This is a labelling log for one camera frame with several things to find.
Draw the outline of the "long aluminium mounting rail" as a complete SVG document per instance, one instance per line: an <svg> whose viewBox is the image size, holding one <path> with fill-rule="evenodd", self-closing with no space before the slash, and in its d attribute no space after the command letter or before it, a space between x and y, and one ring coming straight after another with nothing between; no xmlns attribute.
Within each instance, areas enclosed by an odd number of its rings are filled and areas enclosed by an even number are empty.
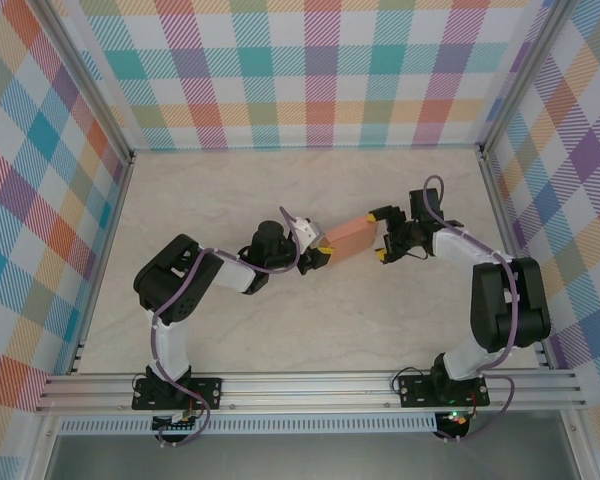
<svg viewBox="0 0 600 480"><path fill-rule="evenodd" d="M198 378L221 378L218 414L237 413L371 413L401 409L386 371L309 373L208 373ZM73 374L50 377L36 407L43 415L131 413L133 374ZM487 374L490 405L495 412L577 410L586 399L576 375L569 370L513 369ZM432 412L435 407L409 408Z"/></svg>

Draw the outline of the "pink paper box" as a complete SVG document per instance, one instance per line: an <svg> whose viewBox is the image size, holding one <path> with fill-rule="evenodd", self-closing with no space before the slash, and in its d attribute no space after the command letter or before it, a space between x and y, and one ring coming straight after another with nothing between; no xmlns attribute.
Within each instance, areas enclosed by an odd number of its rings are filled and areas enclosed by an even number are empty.
<svg viewBox="0 0 600 480"><path fill-rule="evenodd" d="M324 246L332 250L329 265L342 262L365 250L371 249L377 235L378 223L361 216L329 229Z"/></svg>

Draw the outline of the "aluminium frame leg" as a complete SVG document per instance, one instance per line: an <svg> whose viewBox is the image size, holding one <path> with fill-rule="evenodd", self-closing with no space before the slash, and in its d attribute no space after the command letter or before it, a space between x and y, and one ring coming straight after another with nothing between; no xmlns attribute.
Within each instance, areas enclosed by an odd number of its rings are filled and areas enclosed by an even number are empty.
<svg viewBox="0 0 600 480"><path fill-rule="evenodd" d="M600 480L591 442L587 435L583 415L579 410L560 412L567 441L581 480Z"/></svg>
<svg viewBox="0 0 600 480"><path fill-rule="evenodd" d="M45 480L60 425L61 418L57 415L41 418L23 480Z"/></svg>

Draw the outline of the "aluminium frame post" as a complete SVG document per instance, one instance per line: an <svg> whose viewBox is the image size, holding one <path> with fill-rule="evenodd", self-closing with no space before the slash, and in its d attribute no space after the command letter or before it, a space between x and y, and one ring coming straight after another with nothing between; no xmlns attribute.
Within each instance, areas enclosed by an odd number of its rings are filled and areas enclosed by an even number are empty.
<svg viewBox="0 0 600 480"><path fill-rule="evenodd" d="M476 150L487 159L511 121L577 0L529 0L486 97Z"/></svg>
<svg viewBox="0 0 600 480"><path fill-rule="evenodd" d="M92 108L107 138L112 141L116 151L122 155L127 164L133 163L134 152L125 139L117 121L111 113L93 76L90 74L79 50L73 44L69 33L62 24L50 0L28 0L32 10L49 35L53 46L58 51L67 71L76 83L80 93Z"/></svg>

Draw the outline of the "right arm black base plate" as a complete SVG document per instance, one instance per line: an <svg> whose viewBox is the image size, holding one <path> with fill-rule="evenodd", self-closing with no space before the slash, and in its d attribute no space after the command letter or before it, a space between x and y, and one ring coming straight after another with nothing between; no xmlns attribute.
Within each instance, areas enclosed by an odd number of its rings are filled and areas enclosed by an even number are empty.
<svg viewBox="0 0 600 480"><path fill-rule="evenodd" d="M434 380L430 375L403 375L398 380L403 408L485 407L490 397L484 378Z"/></svg>

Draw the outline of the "aluminium table side rail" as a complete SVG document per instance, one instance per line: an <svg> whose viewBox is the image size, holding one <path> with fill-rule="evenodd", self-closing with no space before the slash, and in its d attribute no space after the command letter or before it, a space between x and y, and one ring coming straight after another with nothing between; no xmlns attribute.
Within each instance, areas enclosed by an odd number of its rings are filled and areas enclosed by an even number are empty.
<svg viewBox="0 0 600 480"><path fill-rule="evenodd" d="M503 196L498 189L496 177L493 173L491 164L480 149L476 150L476 159L489 197L499 235L501 237L502 246L500 247L500 250L506 252L512 257L521 257L522 252L517 244L514 230L510 225ZM528 360L532 363L531 366L526 366L526 369L551 368L550 362L546 356L544 344L542 342L536 342L524 350L513 350L507 360L499 366L499 369L520 369L522 360Z"/></svg>
<svg viewBox="0 0 600 480"><path fill-rule="evenodd" d="M89 296L87 298L85 309L79 317L76 330L74 331L74 335L69 343L68 355L62 364L62 368L59 370L62 375L71 375L74 372L79 361L78 351L83 348L86 343L97 300L104 280L107 264L113 247L116 231L132 180L136 158L136 152L132 151L129 154L123 168L119 194L107 224L106 237L103 243L102 252L98 258L98 262L94 270L94 279L91 281Z"/></svg>

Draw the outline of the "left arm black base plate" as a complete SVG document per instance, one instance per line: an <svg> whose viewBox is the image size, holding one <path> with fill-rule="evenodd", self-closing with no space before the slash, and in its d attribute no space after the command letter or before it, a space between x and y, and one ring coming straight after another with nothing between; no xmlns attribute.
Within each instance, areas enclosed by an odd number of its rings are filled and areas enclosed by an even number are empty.
<svg viewBox="0 0 600 480"><path fill-rule="evenodd" d="M220 406L222 394L221 378L185 377L180 385L203 398L211 410ZM169 382L151 375L140 376L132 382L131 409L141 410L200 410L203 403Z"/></svg>

